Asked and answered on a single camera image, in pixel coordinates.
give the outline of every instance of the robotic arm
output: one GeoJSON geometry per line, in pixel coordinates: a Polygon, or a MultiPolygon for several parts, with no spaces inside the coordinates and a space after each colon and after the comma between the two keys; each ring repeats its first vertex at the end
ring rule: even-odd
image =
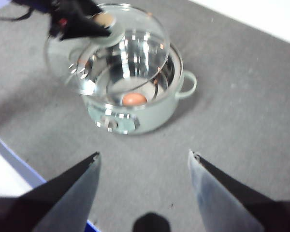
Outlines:
{"type": "Polygon", "coordinates": [[[102,13],[92,0],[13,0],[51,15],[49,34],[61,35],[61,40],[92,36],[109,36],[110,31],[90,16],[102,13]]]}

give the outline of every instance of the cooking pot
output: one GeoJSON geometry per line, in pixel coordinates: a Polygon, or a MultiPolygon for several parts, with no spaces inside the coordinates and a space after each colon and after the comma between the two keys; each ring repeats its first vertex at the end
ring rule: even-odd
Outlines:
{"type": "Polygon", "coordinates": [[[110,37],[49,38],[48,66],[81,93],[98,127],[120,134],[154,130],[171,117],[180,99],[193,94],[197,79],[183,70],[179,52],[151,13],[127,4],[99,7],[114,17],[110,37]],[[182,92],[185,79],[192,86],[182,92]]]}

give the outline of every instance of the black cable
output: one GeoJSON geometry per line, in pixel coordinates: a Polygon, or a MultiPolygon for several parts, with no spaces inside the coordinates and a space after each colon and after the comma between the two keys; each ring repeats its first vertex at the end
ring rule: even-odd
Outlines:
{"type": "Polygon", "coordinates": [[[9,17],[2,17],[0,16],[0,21],[9,21],[9,22],[15,22],[20,21],[29,18],[32,15],[32,12],[34,11],[34,8],[29,7],[28,12],[25,13],[23,16],[20,16],[18,18],[9,18],[9,17]]]}

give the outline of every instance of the pot lid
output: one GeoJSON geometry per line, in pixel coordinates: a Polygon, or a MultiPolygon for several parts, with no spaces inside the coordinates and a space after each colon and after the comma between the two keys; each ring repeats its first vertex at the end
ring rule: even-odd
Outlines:
{"type": "Polygon", "coordinates": [[[63,41],[49,37],[47,65],[64,85],[84,95],[131,92],[161,70],[169,55],[169,36],[152,13],[128,4],[99,7],[104,15],[92,19],[111,35],[63,41]]]}

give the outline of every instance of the brown egg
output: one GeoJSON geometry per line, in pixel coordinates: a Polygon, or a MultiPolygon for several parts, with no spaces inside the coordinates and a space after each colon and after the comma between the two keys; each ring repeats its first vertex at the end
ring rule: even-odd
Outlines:
{"type": "Polygon", "coordinates": [[[141,105],[147,102],[146,97],[140,93],[127,93],[122,98],[123,105],[141,105]]]}

